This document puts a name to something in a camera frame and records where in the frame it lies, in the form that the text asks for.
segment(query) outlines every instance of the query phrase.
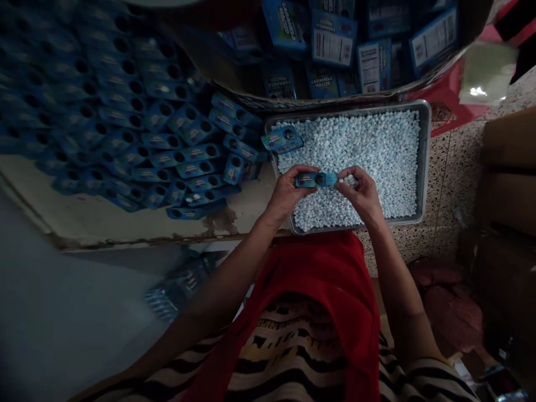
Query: person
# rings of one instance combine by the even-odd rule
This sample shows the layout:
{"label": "person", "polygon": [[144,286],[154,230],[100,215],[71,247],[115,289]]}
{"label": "person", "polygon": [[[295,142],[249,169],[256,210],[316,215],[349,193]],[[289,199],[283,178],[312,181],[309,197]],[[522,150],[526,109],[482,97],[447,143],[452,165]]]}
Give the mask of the person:
{"label": "person", "polygon": [[380,334],[352,232],[274,241],[297,202],[316,191],[296,188],[294,178],[319,170],[294,166],[279,177],[251,232],[164,335],[131,367],[72,401],[476,401],[436,345],[375,182],[360,167],[338,174],[352,174],[355,188],[335,186],[370,234],[394,352]]}

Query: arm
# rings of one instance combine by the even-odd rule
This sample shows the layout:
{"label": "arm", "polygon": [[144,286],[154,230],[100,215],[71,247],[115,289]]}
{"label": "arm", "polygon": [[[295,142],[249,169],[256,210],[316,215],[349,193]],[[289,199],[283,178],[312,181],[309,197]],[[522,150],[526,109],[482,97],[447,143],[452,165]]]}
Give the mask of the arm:
{"label": "arm", "polygon": [[357,188],[344,183],[337,183],[336,188],[352,203],[368,229],[396,355],[403,366],[421,357],[441,359],[417,286],[385,222],[376,184],[358,166],[344,169],[338,177],[349,174],[358,180]]}
{"label": "arm", "polygon": [[172,358],[228,325],[253,282],[277,230],[298,201],[315,191],[295,188],[294,178],[299,172],[319,170],[312,166],[293,166],[279,177],[265,212],[255,222],[251,232],[209,277],[162,337],[124,372],[97,383],[70,401],[81,400],[125,379],[147,377]]}

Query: brown cardboard box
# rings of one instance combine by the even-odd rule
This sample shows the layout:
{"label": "brown cardboard box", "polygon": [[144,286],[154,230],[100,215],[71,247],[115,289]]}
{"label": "brown cardboard box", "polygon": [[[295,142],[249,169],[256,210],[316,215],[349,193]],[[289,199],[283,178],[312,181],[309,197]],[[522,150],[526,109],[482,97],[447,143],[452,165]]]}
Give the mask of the brown cardboard box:
{"label": "brown cardboard box", "polygon": [[486,124],[481,161],[509,168],[536,168],[536,107]]}
{"label": "brown cardboard box", "polygon": [[477,295],[486,299],[516,332],[536,342],[536,253],[503,236],[481,237],[472,278]]}
{"label": "brown cardboard box", "polygon": [[475,217],[483,226],[501,223],[536,236],[536,176],[488,173],[478,184]]}

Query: cardboard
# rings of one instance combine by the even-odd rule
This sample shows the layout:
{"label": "cardboard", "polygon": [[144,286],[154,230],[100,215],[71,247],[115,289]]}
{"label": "cardboard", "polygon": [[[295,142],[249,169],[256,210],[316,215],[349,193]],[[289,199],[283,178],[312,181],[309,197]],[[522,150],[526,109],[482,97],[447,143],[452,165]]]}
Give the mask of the cardboard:
{"label": "cardboard", "polygon": [[481,237],[473,284],[514,330],[525,339],[536,339],[535,247],[520,245],[502,236]]}
{"label": "cardboard", "polygon": [[480,154],[487,165],[536,169],[536,106],[486,124]]}
{"label": "cardboard", "polygon": [[[210,51],[194,35],[183,29],[180,24],[167,23],[167,32],[188,54],[193,64],[208,80],[214,81],[222,88],[233,93],[236,98],[246,106],[258,111],[286,112],[325,107],[328,105],[341,105],[355,103],[355,101],[388,101],[390,97],[397,99],[401,94],[407,94],[422,89],[435,81],[444,71],[443,68],[452,65],[464,53],[468,45],[473,43],[482,33],[490,13],[493,0],[474,0],[460,2],[460,50],[450,54],[443,62],[426,73],[422,79],[414,81],[404,87],[386,90],[374,95],[354,95],[336,99],[268,99],[259,65],[236,66],[230,60]],[[294,80],[299,88],[304,79],[302,69],[294,71]]]}
{"label": "cardboard", "polygon": [[536,236],[536,176],[489,173],[478,185],[475,217],[483,226],[500,223]]}

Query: white candy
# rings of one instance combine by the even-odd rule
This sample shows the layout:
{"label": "white candy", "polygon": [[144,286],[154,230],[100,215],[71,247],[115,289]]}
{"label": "white candy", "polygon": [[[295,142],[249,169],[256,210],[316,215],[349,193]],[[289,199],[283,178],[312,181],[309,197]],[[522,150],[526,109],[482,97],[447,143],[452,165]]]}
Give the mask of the white candy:
{"label": "white candy", "polygon": [[[288,125],[277,123],[273,128]],[[359,165],[376,181],[386,218],[412,216],[417,212],[418,112],[318,118],[292,125],[304,146],[279,155],[281,173],[296,164],[320,166],[328,173]],[[342,182],[357,186],[352,175]],[[294,210],[294,220],[304,231],[362,223],[350,202],[335,187],[319,188],[304,197]]]}

